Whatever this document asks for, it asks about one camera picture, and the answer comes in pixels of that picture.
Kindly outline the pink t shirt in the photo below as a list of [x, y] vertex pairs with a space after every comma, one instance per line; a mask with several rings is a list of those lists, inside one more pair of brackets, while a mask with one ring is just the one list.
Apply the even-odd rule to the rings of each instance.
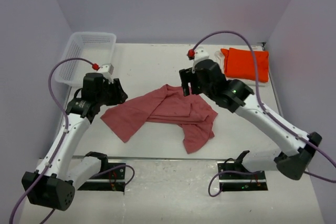
[[143, 96], [107, 109], [101, 119], [124, 143], [146, 122], [178, 125], [184, 132], [184, 148], [191, 154], [215, 137], [213, 125], [217, 115], [199, 95], [185, 97], [181, 87], [165, 84]]

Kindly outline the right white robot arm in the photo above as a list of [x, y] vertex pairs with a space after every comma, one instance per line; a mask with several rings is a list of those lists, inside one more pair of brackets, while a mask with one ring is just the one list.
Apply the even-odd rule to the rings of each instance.
[[280, 148], [278, 151], [244, 151], [234, 165], [239, 178], [252, 172], [277, 170], [287, 178], [299, 180], [319, 146], [322, 137], [293, 126], [280, 115], [269, 116], [270, 107], [260, 105], [254, 90], [242, 81], [226, 79], [219, 65], [205, 59], [179, 71], [183, 94], [204, 94], [219, 107], [244, 118], [266, 134]]

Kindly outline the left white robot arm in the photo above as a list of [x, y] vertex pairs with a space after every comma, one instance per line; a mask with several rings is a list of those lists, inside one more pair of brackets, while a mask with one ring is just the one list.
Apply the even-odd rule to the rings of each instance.
[[103, 105], [119, 105], [128, 98], [119, 79], [88, 73], [65, 110], [65, 123], [44, 160], [34, 172], [26, 172], [22, 184], [29, 202], [51, 209], [67, 210], [87, 180], [108, 175], [107, 156], [89, 152], [75, 168], [69, 165], [85, 132]]

